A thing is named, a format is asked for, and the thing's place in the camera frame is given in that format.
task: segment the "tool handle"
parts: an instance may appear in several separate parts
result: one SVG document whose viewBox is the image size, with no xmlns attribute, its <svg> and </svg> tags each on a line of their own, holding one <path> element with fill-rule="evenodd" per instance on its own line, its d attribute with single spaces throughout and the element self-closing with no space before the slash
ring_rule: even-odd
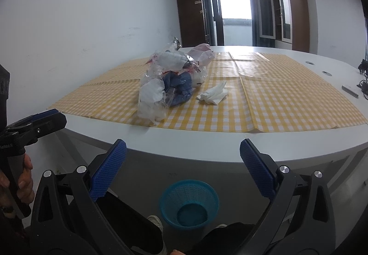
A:
<svg viewBox="0 0 368 255">
<path fill-rule="evenodd" d="M 12 202 L 12 206 L 18 216 L 18 218 L 26 218 L 31 214 L 31 208 L 23 203 L 17 196 L 18 190 L 18 179 L 23 173 L 24 154 L 18 156 L 3 157 L 1 161 L 0 169 L 8 178 L 10 184 L 9 189 L 5 192 L 7 197 Z"/>
</svg>

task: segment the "cabinet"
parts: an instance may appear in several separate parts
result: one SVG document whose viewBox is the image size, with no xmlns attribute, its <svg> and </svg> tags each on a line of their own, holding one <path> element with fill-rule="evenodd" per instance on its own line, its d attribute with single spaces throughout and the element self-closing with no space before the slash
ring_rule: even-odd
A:
<svg viewBox="0 0 368 255">
<path fill-rule="evenodd" d="M 209 44 L 205 0 L 177 0 L 177 4 L 182 46 Z"/>
<path fill-rule="evenodd" d="M 307 0 L 279 0 L 279 5 L 280 8 L 275 9 L 276 39 L 291 43 L 292 50 L 309 52 Z"/>
</svg>

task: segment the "yellow checkered tablecloth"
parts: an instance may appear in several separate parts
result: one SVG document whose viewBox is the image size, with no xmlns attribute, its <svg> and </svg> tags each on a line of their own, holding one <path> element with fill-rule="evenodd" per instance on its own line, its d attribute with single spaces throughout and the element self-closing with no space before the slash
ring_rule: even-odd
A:
<svg viewBox="0 0 368 255">
<path fill-rule="evenodd" d="M 160 128 L 218 132 L 293 132 L 367 123 L 331 84 L 286 55 L 216 53 L 208 78 L 159 125 L 137 116 L 139 79 L 148 58 L 132 60 L 66 95 L 51 108 L 78 116 Z M 226 80 L 219 105 L 195 97 Z"/>
</svg>

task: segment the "shoe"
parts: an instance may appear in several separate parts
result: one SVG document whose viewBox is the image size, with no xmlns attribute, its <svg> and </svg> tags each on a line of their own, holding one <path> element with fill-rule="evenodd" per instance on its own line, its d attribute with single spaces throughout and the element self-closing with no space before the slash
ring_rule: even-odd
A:
<svg viewBox="0 0 368 255">
<path fill-rule="evenodd" d="M 149 220 L 150 222 L 154 223 L 157 227 L 159 227 L 161 230 L 161 233 L 163 234 L 163 225 L 158 216 L 151 215 L 147 218 L 147 220 Z"/>
<path fill-rule="evenodd" d="M 159 252 L 158 255 L 166 255 L 167 254 L 167 249 L 166 249 L 166 245 L 165 242 L 163 240 L 163 225 L 162 222 L 160 220 L 160 218 L 158 216 L 155 215 L 151 215 L 147 218 L 147 220 L 149 220 L 150 222 L 152 222 L 153 224 L 155 224 L 157 227 L 159 227 L 161 233 L 162 233 L 162 243 L 163 243 L 163 248 L 162 251 Z"/>
<path fill-rule="evenodd" d="M 225 228 L 225 227 L 227 227 L 227 225 L 226 225 L 226 224 L 220 224 L 220 225 L 217 225 L 217 226 L 215 227 L 215 229 L 216 229 L 216 228 Z"/>
</svg>

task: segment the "hand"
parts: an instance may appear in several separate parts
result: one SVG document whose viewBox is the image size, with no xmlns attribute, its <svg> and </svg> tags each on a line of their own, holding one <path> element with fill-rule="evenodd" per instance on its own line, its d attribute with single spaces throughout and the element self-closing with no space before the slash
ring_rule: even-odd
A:
<svg viewBox="0 0 368 255">
<path fill-rule="evenodd" d="M 33 179 L 31 170 L 33 169 L 33 165 L 31 163 L 31 159 L 28 154 L 24 156 L 23 163 L 23 173 L 19 176 L 18 179 L 18 187 L 17 191 L 18 198 L 25 204 L 30 204 L 33 202 L 35 198 L 35 193 L 33 191 Z M 3 188 L 9 187 L 9 180 L 4 175 L 3 172 L 0 172 L 0 205 L 3 207 L 12 206 L 11 201 L 6 196 Z"/>
<path fill-rule="evenodd" d="M 173 250 L 170 255 L 185 255 L 185 254 L 178 250 Z"/>
</svg>

